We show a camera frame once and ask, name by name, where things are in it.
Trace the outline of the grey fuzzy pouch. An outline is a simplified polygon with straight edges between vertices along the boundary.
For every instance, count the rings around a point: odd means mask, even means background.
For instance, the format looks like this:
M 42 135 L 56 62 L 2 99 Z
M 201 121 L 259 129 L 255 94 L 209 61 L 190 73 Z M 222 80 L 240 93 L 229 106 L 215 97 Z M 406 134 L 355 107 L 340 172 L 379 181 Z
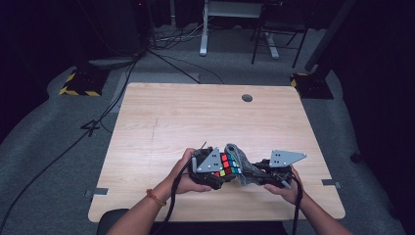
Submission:
M 235 144 L 228 143 L 225 146 L 225 152 L 230 154 L 237 162 L 241 169 L 241 174 L 238 179 L 241 186 L 248 186 L 249 184 L 259 184 L 259 180 L 254 176 L 255 173 L 260 173 L 260 169 L 251 164 L 246 157 L 246 154 Z

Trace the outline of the person's right hand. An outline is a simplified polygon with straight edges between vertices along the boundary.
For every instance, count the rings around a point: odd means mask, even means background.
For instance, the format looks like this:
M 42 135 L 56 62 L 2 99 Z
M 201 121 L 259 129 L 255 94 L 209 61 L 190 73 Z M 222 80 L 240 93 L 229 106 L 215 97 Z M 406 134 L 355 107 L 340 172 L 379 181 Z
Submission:
M 301 201 L 305 199 L 305 191 L 303 190 L 299 174 L 294 167 L 292 167 L 292 172 L 295 179 L 292 180 L 290 188 L 279 188 L 271 184 L 265 184 L 263 188 L 271 194 L 279 195 L 288 203 L 295 205 L 298 202 L 298 195 L 300 195 Z

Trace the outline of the colourful puzzle cube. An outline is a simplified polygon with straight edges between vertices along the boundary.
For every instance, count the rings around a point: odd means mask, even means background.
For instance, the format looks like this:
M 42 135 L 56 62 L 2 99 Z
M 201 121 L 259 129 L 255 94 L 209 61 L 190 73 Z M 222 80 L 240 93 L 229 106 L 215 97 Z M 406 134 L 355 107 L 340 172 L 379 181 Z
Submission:
M 219 171 L 215 172 L 214 175 L 218 177 L 232 177 L 242 173 L 240 165 L 230 155 L 222 153 L 220 156 L 222 167 Z

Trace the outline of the person's left hand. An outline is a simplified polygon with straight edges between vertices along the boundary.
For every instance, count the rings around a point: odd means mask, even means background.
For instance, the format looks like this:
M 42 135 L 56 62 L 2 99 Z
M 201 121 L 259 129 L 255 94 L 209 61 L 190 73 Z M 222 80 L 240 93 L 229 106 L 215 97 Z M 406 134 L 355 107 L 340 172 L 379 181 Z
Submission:
M 211 190 L 209 186 L 201 185 L 195 183 L 188 175 L 187 175 L 187 163 L 191 160 L 192 155 L 194 154 L 195 149 L 187 148 L 180 160 L 172 168 L 170 174 L 168 175 L 167 179 L 171 182 L 177 183 L 177 194 L 184 194 L 188 192 L 208 192 Z

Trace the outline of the black metal chair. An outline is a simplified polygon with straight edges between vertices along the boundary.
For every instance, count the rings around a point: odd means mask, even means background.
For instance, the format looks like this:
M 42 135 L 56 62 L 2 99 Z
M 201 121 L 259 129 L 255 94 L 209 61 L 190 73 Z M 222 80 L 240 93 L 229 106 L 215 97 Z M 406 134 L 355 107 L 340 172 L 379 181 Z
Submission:
M 251 64 L 254 64 L 259 38 L 263 33 L 286 34 L 291 38 L 284 48 L 297 51 L 292 64 L 294 68 L 308 29 L 307 15 L 301 8 L 300 0 L 265 0 L 261 5 L 258 22 L 251 36 L 254 40 Z

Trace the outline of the black cabinet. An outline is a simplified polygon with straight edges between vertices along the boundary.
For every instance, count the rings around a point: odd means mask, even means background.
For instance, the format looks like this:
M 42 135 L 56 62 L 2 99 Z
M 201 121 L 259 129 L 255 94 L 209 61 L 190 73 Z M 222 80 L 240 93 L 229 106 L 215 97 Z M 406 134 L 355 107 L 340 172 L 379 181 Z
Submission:
M 92 0 L 104 39 L 120 56 L 142 56 L 150 35 L 147 0 Z

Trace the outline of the white desk frame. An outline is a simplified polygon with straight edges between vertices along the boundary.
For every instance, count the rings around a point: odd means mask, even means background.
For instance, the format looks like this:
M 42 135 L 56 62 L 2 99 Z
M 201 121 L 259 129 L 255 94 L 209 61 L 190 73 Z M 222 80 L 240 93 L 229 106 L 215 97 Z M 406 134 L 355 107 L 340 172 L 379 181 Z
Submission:
M 262 3 L 243 2 L 242 0 L 204 0 L 204 22 L 199 55 L 208 54 L 208 20 L 210 17 L 257 19 L 261 5 Z

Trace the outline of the dark slanted pole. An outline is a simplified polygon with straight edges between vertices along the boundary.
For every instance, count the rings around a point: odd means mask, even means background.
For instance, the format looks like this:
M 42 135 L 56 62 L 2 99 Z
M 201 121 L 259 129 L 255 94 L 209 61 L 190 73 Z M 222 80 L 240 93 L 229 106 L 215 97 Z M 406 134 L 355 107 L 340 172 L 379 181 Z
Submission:
M 331 40 L 334 38 L 335 33 L 338 31 L 344 20 L 346 19 L 351 8 L 355 4 L 356 0 L 343 0 L 342 5 L 336 11 L 336 14 L 333 16 L 328 28 L 320 40 L 319 44 L 315 48 L 314 52 L 311 54 L 307 63 L 304 66 L 306 71 L 312 71 L 315 65 L 318 65 L 320 60 L 323 57 L 325 50 L 329 47 Z

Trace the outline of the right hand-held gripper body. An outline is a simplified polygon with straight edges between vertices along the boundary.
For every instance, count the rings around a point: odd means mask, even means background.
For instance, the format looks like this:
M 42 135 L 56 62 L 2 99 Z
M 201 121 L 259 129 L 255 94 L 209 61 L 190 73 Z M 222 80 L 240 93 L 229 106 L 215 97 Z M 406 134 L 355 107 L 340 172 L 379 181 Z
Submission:
M 306 153 L 273 150 L 269 159 L 262 160 L 270 165 L 270 168 L 264 169 L 265 174 L 270 177 L 269 184 L 279 188 L 290 188 L 291 180 L 294 178 L 292 164 L 306 157 Z

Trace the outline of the yellow black striped stand base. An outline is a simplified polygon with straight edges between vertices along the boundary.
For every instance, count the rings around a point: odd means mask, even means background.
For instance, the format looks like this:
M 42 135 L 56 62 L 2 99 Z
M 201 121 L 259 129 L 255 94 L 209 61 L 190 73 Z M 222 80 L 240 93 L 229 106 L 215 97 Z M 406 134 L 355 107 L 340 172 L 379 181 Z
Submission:
M 290 84 L 302 99 L 333 100 L 334 96 L 325 79 L 311 73 L 293 73 L 290 75 Z
M 108 70 L 74 69 L 71 71 L 59 94 L 92 97 L 101 96 L 109 74 L 110 72 Z

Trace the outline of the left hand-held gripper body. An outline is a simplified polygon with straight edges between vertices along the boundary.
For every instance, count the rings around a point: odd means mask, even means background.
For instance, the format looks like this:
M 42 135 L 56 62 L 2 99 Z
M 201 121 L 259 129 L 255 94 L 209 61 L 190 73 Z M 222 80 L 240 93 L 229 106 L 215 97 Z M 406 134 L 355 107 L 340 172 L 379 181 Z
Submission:
M 222 170 L 223 164 L 218 148 L 208 147 L 194 152 L 190 164 L 190 178 L 195 183 L 218 190 L 225 182 L 219 174 Z

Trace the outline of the grey tape strip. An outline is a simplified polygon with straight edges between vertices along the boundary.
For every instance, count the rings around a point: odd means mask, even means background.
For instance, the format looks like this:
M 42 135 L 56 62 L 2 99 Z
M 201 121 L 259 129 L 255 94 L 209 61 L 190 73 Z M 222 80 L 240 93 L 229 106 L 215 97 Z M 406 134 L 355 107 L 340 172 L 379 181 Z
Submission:
M 108 188 L 95 188 L 95 189 L 88 189 L 84 193 L 85 198 L 93 198 L 95 195 L 98 196 L 106 196 L 109 192 Z
M 335 186 L 337 189 L 343 188 L 343 185 L 334 179 L 322 179 L 323 186 Z

